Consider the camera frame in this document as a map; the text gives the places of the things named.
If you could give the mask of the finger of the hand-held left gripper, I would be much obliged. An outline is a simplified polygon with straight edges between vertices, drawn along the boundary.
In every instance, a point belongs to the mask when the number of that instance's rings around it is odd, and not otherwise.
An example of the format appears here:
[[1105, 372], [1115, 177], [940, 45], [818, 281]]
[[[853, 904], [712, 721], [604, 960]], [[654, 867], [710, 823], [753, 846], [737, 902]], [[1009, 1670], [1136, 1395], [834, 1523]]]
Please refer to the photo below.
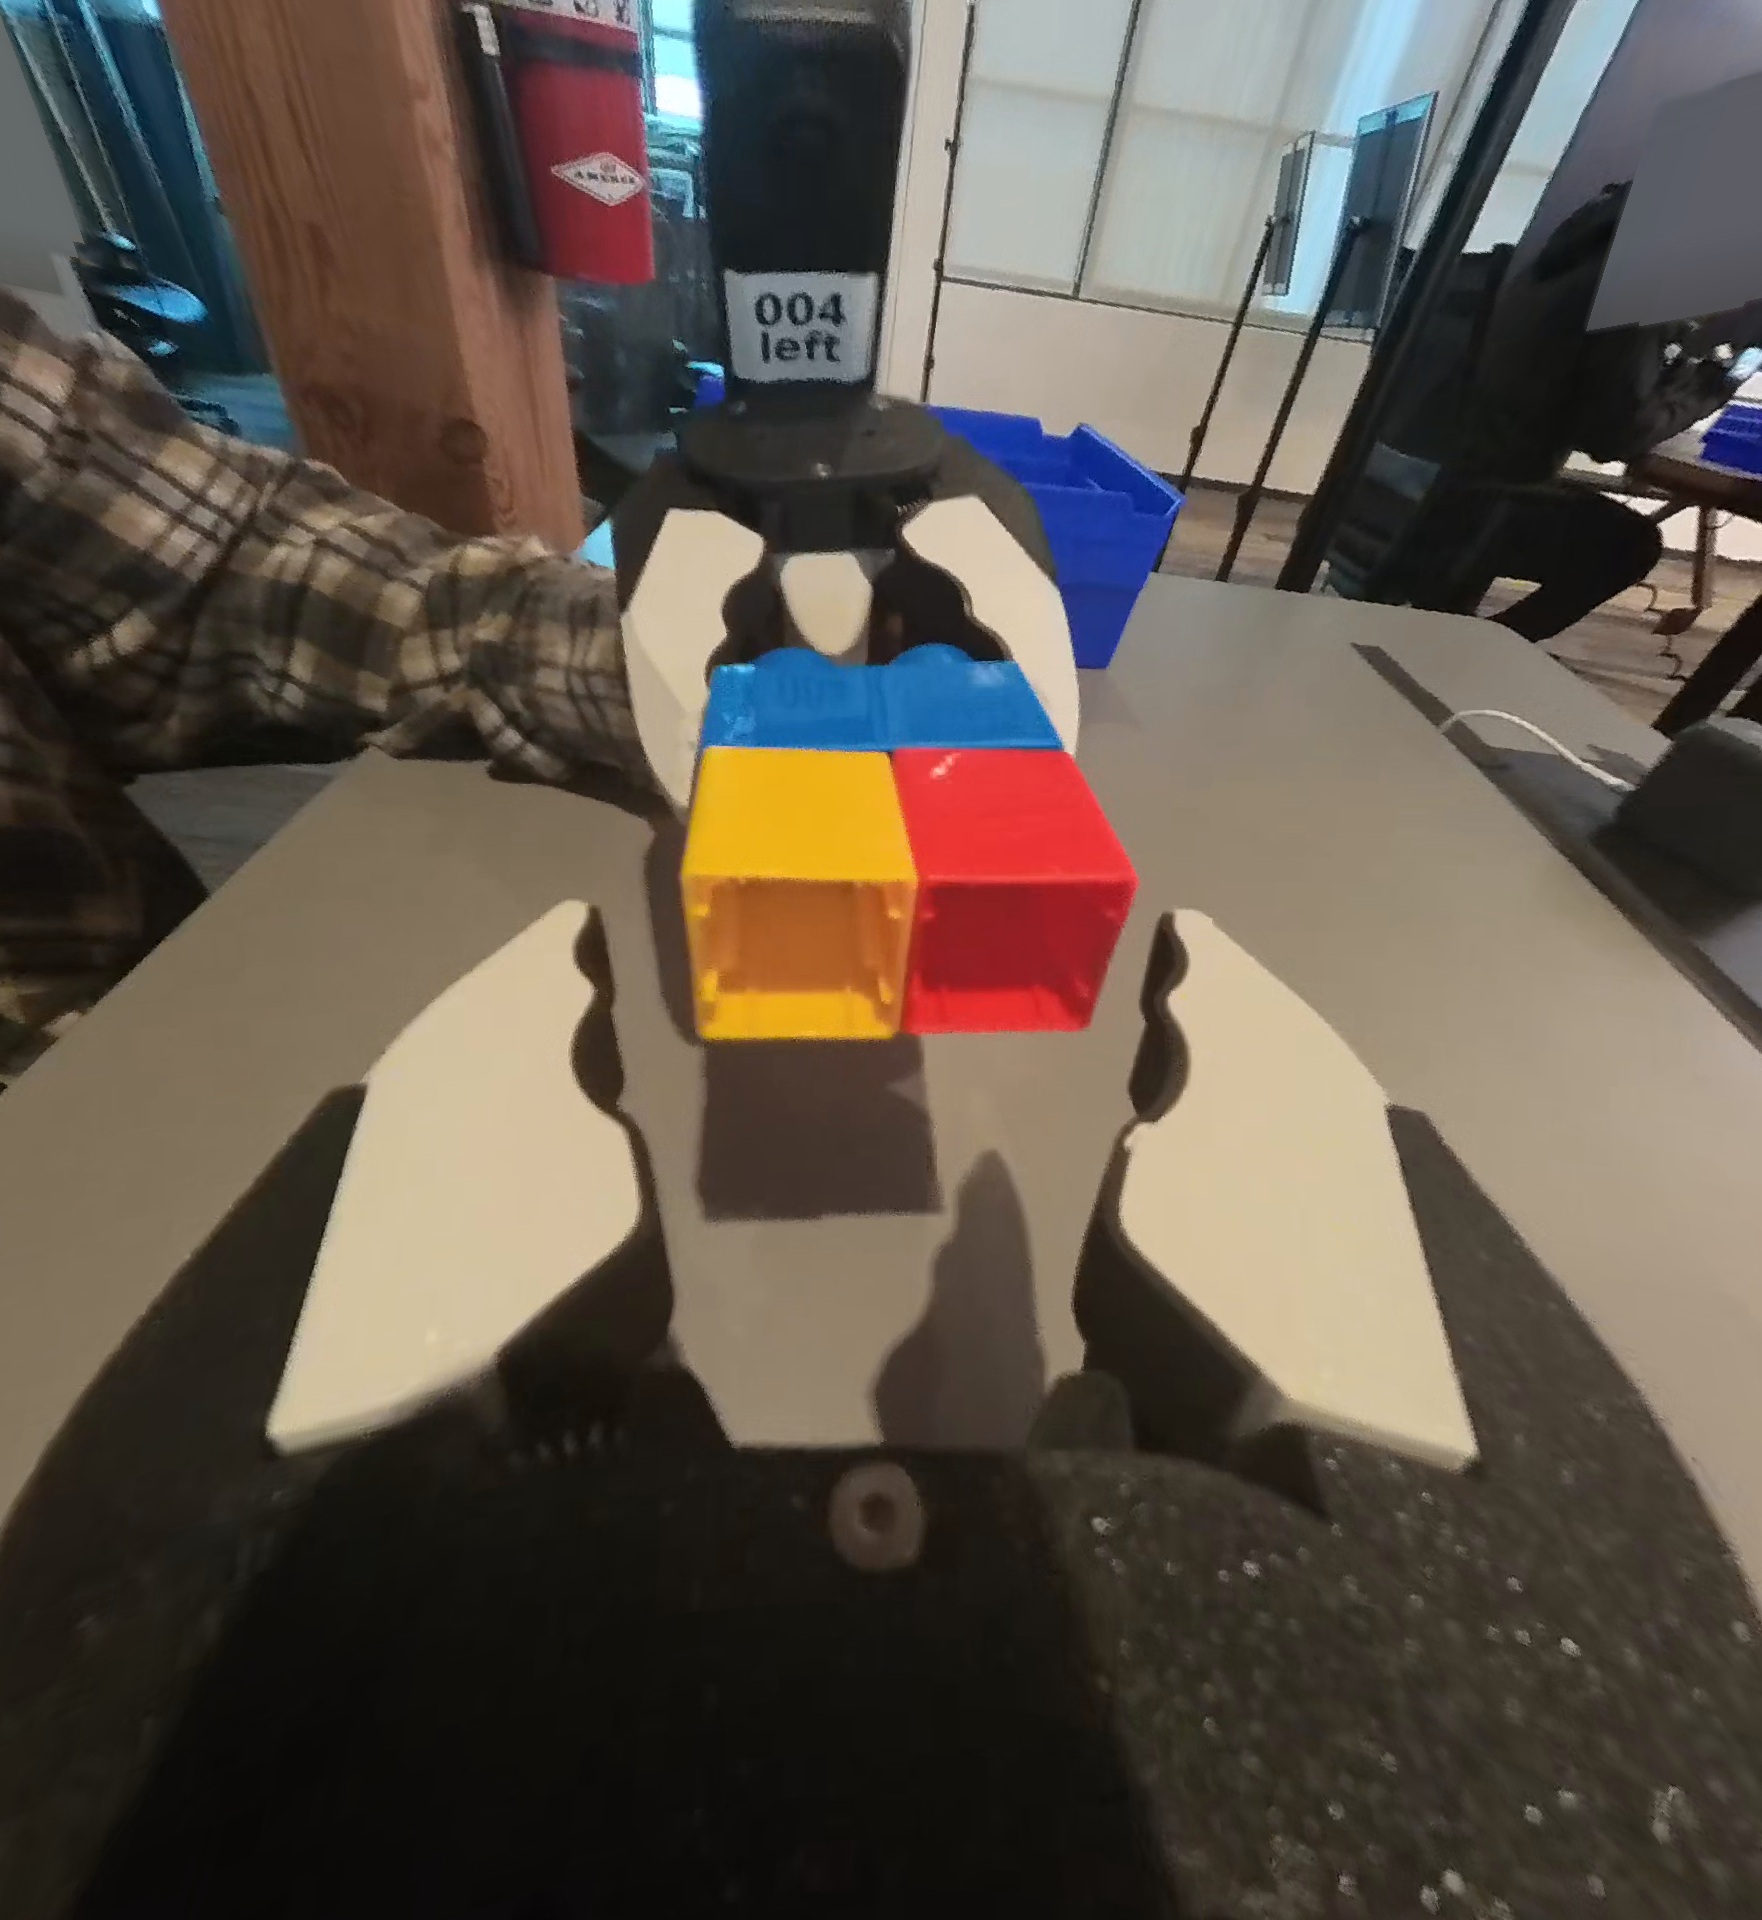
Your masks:
[[960, 590], [967, 621], [1020, 667], [1061, 746], [1075, 753], [1081, 678], [1061, 589], [987, 500], [919, 508], [902, 528], [902, 550]]
[[695, 801], [707, 669], [727, 643], [727, 595], [766, 543], [724, 512], [667, 512], [622, 615], [636, 740], [674, 809]]

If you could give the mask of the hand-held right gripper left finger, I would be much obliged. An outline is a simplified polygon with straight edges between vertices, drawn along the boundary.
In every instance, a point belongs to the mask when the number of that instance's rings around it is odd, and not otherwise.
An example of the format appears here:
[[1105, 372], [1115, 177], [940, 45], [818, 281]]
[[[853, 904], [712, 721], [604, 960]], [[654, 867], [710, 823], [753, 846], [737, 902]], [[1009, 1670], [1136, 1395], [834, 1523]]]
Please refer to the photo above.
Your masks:
[[601, 922], [560, 902], [376, 1058], [269, 1414], [279, 1457], [481, 1388], [645, 1224], [616, 1102], [582, 1077]]

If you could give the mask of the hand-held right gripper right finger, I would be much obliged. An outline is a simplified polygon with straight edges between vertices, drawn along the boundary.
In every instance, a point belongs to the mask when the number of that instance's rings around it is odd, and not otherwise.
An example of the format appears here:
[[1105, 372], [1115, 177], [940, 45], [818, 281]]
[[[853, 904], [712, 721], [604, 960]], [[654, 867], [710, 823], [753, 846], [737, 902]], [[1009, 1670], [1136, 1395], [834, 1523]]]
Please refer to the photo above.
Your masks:
[[1437, 1470], [1476, 1433], [1374, 1071], [1194, 909], [1157, 924], [1133, 1117], [1078, 1255], [1133, 1436], [1229, 1470], [1326, 1436]]

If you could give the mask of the blue mega block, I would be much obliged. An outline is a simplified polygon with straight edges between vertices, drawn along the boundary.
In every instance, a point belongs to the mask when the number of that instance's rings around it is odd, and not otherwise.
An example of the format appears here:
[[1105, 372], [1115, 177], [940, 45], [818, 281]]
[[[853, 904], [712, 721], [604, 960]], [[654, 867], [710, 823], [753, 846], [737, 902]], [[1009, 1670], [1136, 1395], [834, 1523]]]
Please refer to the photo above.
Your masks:
[[1013, 661], [914, 647], [842, 664], [800, 647], [712, 672], [703, 749], [903, 753], [1044, 749], [1061, 734]]

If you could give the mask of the blue divided plastic bin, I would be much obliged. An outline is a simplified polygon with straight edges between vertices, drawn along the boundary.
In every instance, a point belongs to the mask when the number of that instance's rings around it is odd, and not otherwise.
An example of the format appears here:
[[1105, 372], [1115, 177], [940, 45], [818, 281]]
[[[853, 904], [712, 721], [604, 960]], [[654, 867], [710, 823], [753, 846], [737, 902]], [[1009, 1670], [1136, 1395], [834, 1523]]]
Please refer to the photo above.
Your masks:
[[1166, 553], [1181, 492], [1098, 428], [1052, 436], [1022, 415], [938, 406], [934, 417], [1033, 500], [1084, 672], [1105, 672]]

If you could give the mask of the small red mega block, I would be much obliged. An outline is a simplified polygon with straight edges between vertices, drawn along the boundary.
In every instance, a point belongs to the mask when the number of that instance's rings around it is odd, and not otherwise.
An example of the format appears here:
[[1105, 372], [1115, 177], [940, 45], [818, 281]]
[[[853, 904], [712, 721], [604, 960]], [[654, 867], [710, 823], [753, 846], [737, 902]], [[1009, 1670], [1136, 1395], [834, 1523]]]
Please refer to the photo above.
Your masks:
[[1085, 1030], [1139, 881], [1075, 756], [900, 749], [891, 769], [917, 862], [902, 1030]]

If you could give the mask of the small yellow mega block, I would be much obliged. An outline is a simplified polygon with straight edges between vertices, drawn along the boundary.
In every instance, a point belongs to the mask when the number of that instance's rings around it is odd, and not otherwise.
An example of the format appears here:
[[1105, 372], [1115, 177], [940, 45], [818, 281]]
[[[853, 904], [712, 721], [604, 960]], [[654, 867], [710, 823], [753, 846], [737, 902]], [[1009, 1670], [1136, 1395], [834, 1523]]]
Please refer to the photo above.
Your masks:
[[886, 754], [705, 749], [679, 898], [703, 1042], [902, 1030], [917, 862]]

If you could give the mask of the red fire extinguisher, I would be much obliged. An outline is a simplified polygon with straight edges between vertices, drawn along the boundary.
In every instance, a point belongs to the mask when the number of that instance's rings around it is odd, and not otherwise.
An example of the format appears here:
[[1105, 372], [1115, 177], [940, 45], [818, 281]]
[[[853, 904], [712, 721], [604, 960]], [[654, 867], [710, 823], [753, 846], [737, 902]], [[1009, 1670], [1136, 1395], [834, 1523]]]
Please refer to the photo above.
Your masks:
[[484, 190], [516, 267], [654, 281], [645, 48], [631, 2], [455, 5]]

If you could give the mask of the wooden pillar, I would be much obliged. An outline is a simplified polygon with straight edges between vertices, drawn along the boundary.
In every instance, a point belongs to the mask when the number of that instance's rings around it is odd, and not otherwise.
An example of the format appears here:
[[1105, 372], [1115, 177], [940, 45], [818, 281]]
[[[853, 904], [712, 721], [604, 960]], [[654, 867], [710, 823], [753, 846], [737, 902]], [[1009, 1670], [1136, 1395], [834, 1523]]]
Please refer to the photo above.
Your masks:
[[508, 263], [435, 2], [164, 2], [303, 449], [458, 534], [587, 534], [553, 285]]

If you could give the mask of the dark grey power adapter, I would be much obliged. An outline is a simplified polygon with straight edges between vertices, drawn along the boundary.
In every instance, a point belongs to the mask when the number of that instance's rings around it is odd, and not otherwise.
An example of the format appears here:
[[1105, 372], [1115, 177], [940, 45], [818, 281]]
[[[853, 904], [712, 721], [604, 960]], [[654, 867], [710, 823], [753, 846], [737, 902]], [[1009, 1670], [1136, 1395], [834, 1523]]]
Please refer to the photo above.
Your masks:
[[1714, 717], [1673, 736], [1623, 798], [1614, 830], [1731, 898], [1762, 898], [1762, 724]]

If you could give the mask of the person's plaid shirt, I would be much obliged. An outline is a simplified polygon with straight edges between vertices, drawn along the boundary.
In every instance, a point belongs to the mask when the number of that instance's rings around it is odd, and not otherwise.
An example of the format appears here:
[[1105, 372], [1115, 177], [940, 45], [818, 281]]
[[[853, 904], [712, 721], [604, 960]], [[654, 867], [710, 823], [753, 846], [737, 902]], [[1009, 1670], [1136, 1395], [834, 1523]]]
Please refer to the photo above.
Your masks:
[[139, 480], [183, 454], [213, 460], [216, 505], [293, 466], [0, 285], [0, 1093], [205, 898], [130, 801], [127, 753], [58, 674], [69, 648], [187, 589], [190, 538], [226, 543], [208, 502], [169, 528]]

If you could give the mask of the black metal post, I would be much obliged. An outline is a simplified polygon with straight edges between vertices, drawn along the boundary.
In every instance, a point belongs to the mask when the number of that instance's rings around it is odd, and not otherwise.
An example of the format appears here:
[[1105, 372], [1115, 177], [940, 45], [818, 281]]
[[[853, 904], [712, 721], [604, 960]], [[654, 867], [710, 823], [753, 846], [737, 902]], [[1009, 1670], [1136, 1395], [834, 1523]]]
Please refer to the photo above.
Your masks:
[[1422, 248], [1377, 336], [1374, 358], [1359, 383], [1343, 431], [1333, 445], [1322, 481], [1300, 514], [1290, 553], [1277, 571], [1277, 590], [1309, 594], [1320, 577], [1333, 538], [1365, 475], [1369, 458], [1382, 441], [1396, 388], [1403, 374], [1413, 369], [1422, 329], [1440, 305], [1452, 263], [1468, 248], [1572, 10], [1572, 2], [1519, 5], [1509, 44], [1492, 71], [1461, 155], [1440, 193]]

